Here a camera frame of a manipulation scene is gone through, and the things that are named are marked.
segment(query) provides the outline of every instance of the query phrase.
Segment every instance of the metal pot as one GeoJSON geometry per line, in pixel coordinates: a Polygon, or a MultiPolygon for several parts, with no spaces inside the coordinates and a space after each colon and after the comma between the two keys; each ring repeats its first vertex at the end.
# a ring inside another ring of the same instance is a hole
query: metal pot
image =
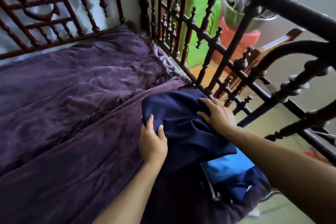
{"type": "MultiPolygon", "coordinates": [[[[245,14],[243,12],[234,10],[233,7],[231,7],[228,4],[227,0],[224,0],[223,4],[224,4],[224,21],[230,29],[233,29],[236,31],[245,14]]],[[[267,19],[253,18],[245,32],[250,33],[252,31],[255,31],[256,29],[260,29],[265,22],[272,21],[276,19],[277,17],[278,15],[275,15],[267,19]]]]}

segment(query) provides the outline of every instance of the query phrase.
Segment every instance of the wall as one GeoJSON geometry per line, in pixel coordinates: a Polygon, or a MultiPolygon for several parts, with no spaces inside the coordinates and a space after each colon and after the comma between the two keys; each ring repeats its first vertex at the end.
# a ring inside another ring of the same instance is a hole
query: wall
{"type": "MultiPolygon", "coordinates": [[[[329,17],[336,19],[336,0],[299,0],[299,3],[310,7],[313,10],[327,14],[329,17]]],[[[269,25],[265,25],[261,30],[261,37],[257,43],[263,46],[274,39],[285,35],[289,30],[296,27],[295,24],[283,18],[278,18],[269,25]]],[[[321,40],[310,32],[304,32],[300,39],[321,40]]],[[[276,61],[267,71],[266,78],[277,88],[280,83],[287,80],[291,74],[298,74],[303,70],[306,61],[312,59],[312,56],[304,54],[294,54],[286,56],[276,61]]],[[[319,109],[332,102],[336,98],[336,73],[334,70],[329,75],[322,78],[314,78],[310,82],[310,88],[303,90],[298,96],[291,97],[299,107],[305,111],[319,109]]],[[[336,120],[330,121],[325,127],[330,133],[336,134],[336,120]]]]}
{"type": "MultiPolygon", "coordinates": [[[[6,1],[9,4],[18,3],[18,1],[16,0],[6,0],[6,1]]],[[[90,24],[90,21],[87,17],[87,13],[84,10],[81,1],[80,0],[69,0],[69,1],[71,3],[73,10],[77,14],[80,24],[82,25],[82,28],[87,33],[91,33],[92,26],[90,24]]],[[[118,20],[119,14],[118,14],[115,0],[105,0],[105,2],[108,4],[107,6],[108,18],[104,16],[103,9],[99,6],[99,0],[89,0],[90,11],[95,19],[97,26],[101,30],[108,29],[108,28],[111,28],[111,27],[114,27],[120,24],[118,20]]],[[[138,26],[138,28],[140,28],[140,16],[139,16],[140,7],[138,5],[138,0],[121,0],[121,3],[122,3],[122,8],[123,8],[125,19],[134,21],[136,25],[138,26]]],[[[58,3],[58,7],[61,11],[61,15],[59,17],[57,15],[54,15],[53,19],[65,18],[69,16],[63,3],[58,3]]],[[[52,6],[44,5],[44,6],[31,8],[30,11],[33,11],[38,14],[47,14],[51,11],[51,9],[52,9],[52,6]]],[[[38,22],[38,21],[35,21],[25,16],[22,11],[15,11],[15,13],[23,21],[24,24],[32,24],[32,23],[38,22]]],[[[15,32],[23,40],[25,44],[30,46],[30,42],[25,37],[25,35],[23,35],[23,33],[18,29],[18,27],[11,21],[10,18],[8,18],[6,14],[4,14],[2,10],[0,10],[0,16],[6,22],[6,24],[11,28],[11,30],[15,32]]],[[[74,36],[77,35],[77,30],[73,22],[69,22],[68,27],[74,36]]],[[[43,29],[45,30],[45,32],[47,33],[50,39],[52,40],[56,39],[56,36],[53,34],[50,28],[45,27],[43,29]]],[[[58,25],[57,29],[59,32],[61,32],[62,36],[67,37],[67,34],[64,31],[64,28],[62,26],[58,25]]],[[[40,35],[40,33],[37,30],[31,30],[31,32],[39,41],[41,41],[42,43],[45,42],[44,38],[40,35]]],[[[0,53],[6,53],[9,51],[18,49],[17,45],[13,42],[11,38],[7,36],[7,34],[2,29],[0,29],[0,39],[1,39],[0,53]]],[[[53,48],[53,50],[60,49],[60,48],[64,48],[64,46],[53,48]]],[[[45,53],[48,51],[49,50],[44,50],[41,52],[36,52],[34,54],[41,54],[41,53],[45,53]]],[[[11,59],[11,61],[22,59],[22,58],[23,57],[13,58],[11,59]]]]}

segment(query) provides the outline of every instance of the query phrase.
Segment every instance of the red plastic container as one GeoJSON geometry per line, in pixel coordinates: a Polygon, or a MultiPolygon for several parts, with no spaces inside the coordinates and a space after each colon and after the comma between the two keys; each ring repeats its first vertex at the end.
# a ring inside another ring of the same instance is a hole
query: red plastic container
{"type": "MultiPolygon", "coordinates": [[[[220,20],[218,26],[223,28],[223,32],[220,36],[220,42],[225,48],[227,48],[236,32],[226,26],[224,18],[220,20]]],[[[241,41],[239,42],[237,49],[233,53],[231,61],[233,62],[234,60],[241,58],[243,56],[243,52],[246,51],[248,46],[253,47],[257,43],[259,36],[260,36],[259,30],[255,30],[250,33],[245,33],[241,41]]],[[[221,63],[222,58],[223,55],[221,55],[221,53],[219,53],[218,51],[215,51],[212,56],[212,60],[217,64],[221,63]]],[[[231,69],[225,67],[225,72],[229,74],[231,73],[231,69]]]]}

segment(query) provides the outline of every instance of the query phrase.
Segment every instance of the light blue fabric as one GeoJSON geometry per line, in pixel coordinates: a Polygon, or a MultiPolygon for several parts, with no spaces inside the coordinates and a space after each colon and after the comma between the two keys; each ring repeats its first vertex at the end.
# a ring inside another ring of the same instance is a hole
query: light blue fabric
{"type": "Polygon", "coordinates": [[[205,162],[203,167],[210,182],[216,184],[249,170],[254,167],[254,164],[237,148],[237,154],[226,155],[205,162]]]}

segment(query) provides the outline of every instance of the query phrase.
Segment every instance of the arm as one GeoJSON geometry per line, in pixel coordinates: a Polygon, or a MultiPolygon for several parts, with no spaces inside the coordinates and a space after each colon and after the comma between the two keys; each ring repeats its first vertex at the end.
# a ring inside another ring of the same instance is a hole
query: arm
{"type": "Polygon", "coordinates": [[[168,146],[163,126],[153,129],[153,115],[141,128],[139,142],[144,163],[139,172],[112,203],[99,215],[93,224],[140,223],[155,179],[166,159],[168,146]]]}
{"type": "Polygon", "coordinates": [[[237,127],[233,113],[217,99],[200,99],[211,118],[208,124],[236,145],[289,200],[316,223],[336,219],[336,168],[255,136],[237,127]]]}

